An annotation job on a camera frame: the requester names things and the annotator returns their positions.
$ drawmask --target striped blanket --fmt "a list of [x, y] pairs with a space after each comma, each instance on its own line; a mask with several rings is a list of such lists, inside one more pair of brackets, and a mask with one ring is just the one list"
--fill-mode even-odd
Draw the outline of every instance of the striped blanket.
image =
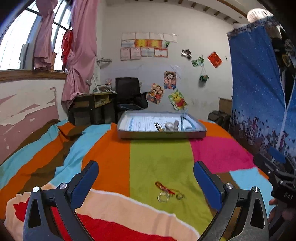
[[[253, 156], [218, 125], [203, 124], [207, 136], [202, 140], [121, 140], [115, 124], [52, 123], [0, 166], [0, 219], [21, 241], [32, 188], [69, 182], [90, 160], [99, 164], [99, 175], [76, 212], [95, 240], [196, 241], [215, 215], [193, 175], [199, 160], [223, 182], [248, 190], [258, 186], [269, 212], [272, 187]], [[185, 197], [159, 203], [156, 181]], [[57, 213], [53, 210], [63, 239], [71, 240]]]

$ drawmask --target pink curtain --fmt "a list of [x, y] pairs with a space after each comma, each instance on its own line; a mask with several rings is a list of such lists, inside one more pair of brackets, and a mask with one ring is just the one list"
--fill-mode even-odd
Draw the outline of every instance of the pink curtain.
[[62, 94], [62, 102], [67, 109], [75, 96], [89, 92], [97, 55], [97, 6], [98, 0], [74, 0], [73, 2], [73, 41], [67, 60], [68, 76]]
[[52, 63], [52, 23], [54, 21], [53, 10], [57, 4], [57, 0], [36, 0], [42, 24], [34, 51], [35, 69], [50, 69], [54, 64]]

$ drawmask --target person's hand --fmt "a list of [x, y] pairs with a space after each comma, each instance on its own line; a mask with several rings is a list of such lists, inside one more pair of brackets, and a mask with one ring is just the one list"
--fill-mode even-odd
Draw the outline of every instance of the person's hand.
[[[278, 200], [276, 198], [274, 198], [274, 199], [270, 200], [268, 202], [268, 204], [269, 205], [277, 205]], [[270, 223], [273, 220], [275, 212], [276, 212], [276, 207], [274, 207], [272, 209], [272, 211], [270, 212], [269, 218], [268, 218], [268, 223]], [[284, 220], [291, 221], [294, 214], [296, 214], [296, 209], [295, 208], [286, 208], [286, 209], [283, 210], [282, 217], [283, 217]]]

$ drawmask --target blue wardrobe cover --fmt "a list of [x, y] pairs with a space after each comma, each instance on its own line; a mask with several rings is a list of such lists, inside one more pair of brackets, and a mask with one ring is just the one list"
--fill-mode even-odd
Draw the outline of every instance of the blue wardrobe cover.
[[229, 132], [252, 154], [266, 154], [273, 146], [295, 157], [296, 91], [285, 108], [281, 73], [264, 24], [228, 33], [233, 74]]

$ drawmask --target ceiling lamp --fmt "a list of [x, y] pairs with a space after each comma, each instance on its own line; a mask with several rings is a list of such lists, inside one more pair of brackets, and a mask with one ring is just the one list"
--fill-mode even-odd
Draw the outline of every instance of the ceiling lamp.
[[250, 23], [253, 23], [257, 20], [266, 18], [266, 17], [272, 17], [272, 13], [262, 9], [262, 8], [254, 8], [252, 10], [250, 10], [247, 14], [247, 19]]

